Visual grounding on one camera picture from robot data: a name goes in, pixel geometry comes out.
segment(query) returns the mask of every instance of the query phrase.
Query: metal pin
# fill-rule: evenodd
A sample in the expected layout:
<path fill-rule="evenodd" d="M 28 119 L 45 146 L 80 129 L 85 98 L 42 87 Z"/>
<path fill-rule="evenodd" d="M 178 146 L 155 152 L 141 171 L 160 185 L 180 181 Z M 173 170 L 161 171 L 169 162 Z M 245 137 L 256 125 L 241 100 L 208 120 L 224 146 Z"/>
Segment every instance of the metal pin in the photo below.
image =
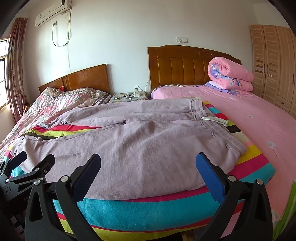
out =
<path fill-rule="evenodd" d="M 39 179 L 34 181 L 34 185 L 39 185 L 41 183 L 41 181 Z"/>
<path fill-rule="evenodd" d="M 64 182 L 66 182 L 66 181 L 68 181 L 69 180 L 69 177 L 68 176 L 63 176 L 62 178 L 61 178 L 61 181 L 64 183 Z"/>
<path fill-rule="evenodd" d="M 259 185 L 262 185 L 262 184 L 263 184 L 263 181 L 262 181 L 261 179 L 257 179 L 257 183 L 258 183 Z"/>
<path fill-rule="evenodd" d="M 231 182 L 235 182 L 237 179 L 236 179 L 235 176 L 229 176 L 228 180 L 231 181 Z"/>

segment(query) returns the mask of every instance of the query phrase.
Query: wooden wardrobe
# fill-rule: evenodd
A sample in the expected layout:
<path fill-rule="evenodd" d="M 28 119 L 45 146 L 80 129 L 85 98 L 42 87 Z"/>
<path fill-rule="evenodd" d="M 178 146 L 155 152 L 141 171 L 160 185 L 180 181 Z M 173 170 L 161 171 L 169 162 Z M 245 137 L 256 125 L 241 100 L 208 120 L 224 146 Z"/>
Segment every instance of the wooden wardrobe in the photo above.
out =
<path fill-rule="evenodd" d="M 296 118 L 296 37 L 290 28 L 251 25 L 253 93 Z"/>

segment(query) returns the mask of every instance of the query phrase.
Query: wooden headboard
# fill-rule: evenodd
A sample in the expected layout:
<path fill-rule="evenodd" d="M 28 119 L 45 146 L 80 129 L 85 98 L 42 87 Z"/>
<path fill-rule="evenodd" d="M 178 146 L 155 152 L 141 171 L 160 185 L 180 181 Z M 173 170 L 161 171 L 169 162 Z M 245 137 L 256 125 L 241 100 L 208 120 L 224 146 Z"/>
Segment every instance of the wooden headboard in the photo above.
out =
<path fill-rule="evenodd" d="M 39 87 L 41 93 L 47 87 L 59 89 L 64 87 L 65 91 L 76 90 L 84 87 L 110 93 L 106 64 L 83 69 Z"/>
<path fill-rule="evenodd" d="M 210 81 L 208 65 L 214 57 L 242 64 L 229 54 L 190 46 L 148 47 L 151 90 L 161 85 L 203 85 Z"/>

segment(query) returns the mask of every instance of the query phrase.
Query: green object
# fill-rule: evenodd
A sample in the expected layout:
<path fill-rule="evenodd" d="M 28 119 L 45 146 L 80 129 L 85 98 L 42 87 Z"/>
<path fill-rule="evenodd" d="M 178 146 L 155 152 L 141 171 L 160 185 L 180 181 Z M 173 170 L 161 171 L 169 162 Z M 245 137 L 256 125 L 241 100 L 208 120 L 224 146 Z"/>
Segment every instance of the green object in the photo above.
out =
<path fill-rule="evenodd" d="M 273 240 L 275 240 L 286 228 L 295 211 L 296 211 L 296 180 L 293 181 L 286 210 L 282 218 L 277 222 L 277 224 L 273 229 Z"/>

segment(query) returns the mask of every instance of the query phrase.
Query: air conditioner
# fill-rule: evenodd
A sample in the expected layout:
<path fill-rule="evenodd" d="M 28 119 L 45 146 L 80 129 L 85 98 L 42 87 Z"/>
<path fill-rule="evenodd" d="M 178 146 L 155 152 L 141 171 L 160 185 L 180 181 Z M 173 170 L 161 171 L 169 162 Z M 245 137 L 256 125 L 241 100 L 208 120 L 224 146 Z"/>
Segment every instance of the air conditioner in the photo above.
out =
<path fill-rule="evenodd" d="M 55 16 L 69 10 L 71 8 L 72 0 L 59 0 L 48 9 L 40 13 L 35 19 L 35 27 L 40 27 L 49 20 L 53 19 Z"/>

